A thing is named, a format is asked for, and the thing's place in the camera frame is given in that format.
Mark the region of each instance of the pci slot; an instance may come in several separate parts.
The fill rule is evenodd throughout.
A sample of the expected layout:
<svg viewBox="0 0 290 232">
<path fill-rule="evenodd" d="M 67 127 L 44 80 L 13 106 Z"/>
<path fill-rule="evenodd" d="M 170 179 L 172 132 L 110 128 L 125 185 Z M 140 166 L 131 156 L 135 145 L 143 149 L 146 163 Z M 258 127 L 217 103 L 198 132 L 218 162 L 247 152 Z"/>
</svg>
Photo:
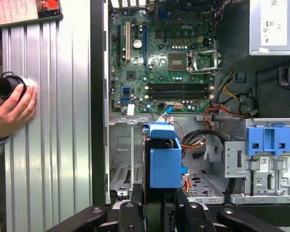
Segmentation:
<svg viewBox="0 0 290 232">
<path fill-rule="evenodd" d="M 207 99 L 208 93 L 201 92 L 151 92 L 152 99 Z"/>
<path fill-rule="evenodd" d="M 117 66 L 121 65 L 121 26 L 117 26 Z"/>
<path fill-rule="evenodd" d="M 208 84 L 150 84 L 151 91 L 207 91 Z"/>
<path fill-rule="evenodd" d="M 147 25 L 143 26 L 143 64 L 147 65 Z"/>
<path fill-rule="evenodd" d="M 126 61 L 130 61 L 131 48 L 131 24 L 126 22 Z"/>
</svg>

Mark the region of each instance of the barcode label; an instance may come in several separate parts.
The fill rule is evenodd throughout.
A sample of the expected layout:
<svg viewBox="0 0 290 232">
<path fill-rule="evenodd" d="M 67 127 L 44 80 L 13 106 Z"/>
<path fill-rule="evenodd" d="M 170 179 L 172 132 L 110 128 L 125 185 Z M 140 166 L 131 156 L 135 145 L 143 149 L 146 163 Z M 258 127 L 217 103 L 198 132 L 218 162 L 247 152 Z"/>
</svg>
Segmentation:
<svg viewBox="0 0 290 232">
<path fill-rule="evenodd" d="M 267 173 L 269 171 L 269 158 L 264 157 L 260 159 L 260 172 Z"/>
</svg>

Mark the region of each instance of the chip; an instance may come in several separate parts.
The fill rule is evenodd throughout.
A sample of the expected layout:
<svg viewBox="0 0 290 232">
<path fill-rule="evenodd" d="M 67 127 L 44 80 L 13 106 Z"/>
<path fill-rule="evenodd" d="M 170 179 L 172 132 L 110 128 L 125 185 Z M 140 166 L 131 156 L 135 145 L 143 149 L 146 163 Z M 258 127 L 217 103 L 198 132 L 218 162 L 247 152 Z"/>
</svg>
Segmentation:
<svg viewBox="0 0 290 232">
<path fill-rule="evenodd" d="M 162 39 L 162 31 L 155 30 L 155 40 L 161 40 L 161 39 Z"/>
<path fill-rule="evenodd" d="M 127 81 L 135 81 L 135 71 L 127 71 Z"/>
<path fill-rule="evenodd" d="M 183 54 L 169 54 L 169 71 L 186 71 L 187 56 Z"/>
</svg>

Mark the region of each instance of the metal case panel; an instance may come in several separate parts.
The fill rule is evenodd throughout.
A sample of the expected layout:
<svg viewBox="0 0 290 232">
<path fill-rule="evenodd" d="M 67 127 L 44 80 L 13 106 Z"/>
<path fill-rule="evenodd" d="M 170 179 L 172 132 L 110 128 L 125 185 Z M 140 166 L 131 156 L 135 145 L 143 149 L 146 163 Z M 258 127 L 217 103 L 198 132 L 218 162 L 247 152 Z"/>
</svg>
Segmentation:
<svg viewBox="0 0 290 232">
<path fill-rule="evenodd" d="M 43 232 L 92 202 L 90 1 L 61 3 L 59 22 L 3 30 L 4 71 L 38 90 L 35 118 L 5 146 L 7 231 Z"/>
</svg>

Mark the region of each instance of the green circuit board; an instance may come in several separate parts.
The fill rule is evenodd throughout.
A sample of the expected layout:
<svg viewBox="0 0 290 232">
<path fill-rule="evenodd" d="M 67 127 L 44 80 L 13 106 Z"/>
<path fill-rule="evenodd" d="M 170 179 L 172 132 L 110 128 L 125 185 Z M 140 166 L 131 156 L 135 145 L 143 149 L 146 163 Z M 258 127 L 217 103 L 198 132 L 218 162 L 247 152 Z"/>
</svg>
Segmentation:
<svg viewBox="0 0 290 232">
<path fill-rule="evenodd" d="M 168 13 L 161 20 L 158 14 L 145 10 L 111 14 L 113 112 L 126 112 L 128 104 L 134 104 L 137 113 L 163 112 L 169 105 L 173 112 L 197 113 L 209 106 L 214 76 L 190 74 L 187 52 L 214 48 L 213 16 Z M 196 67 L 212 67 L 213 63 L 211 54 L 200 54 Z"/>
</svg>

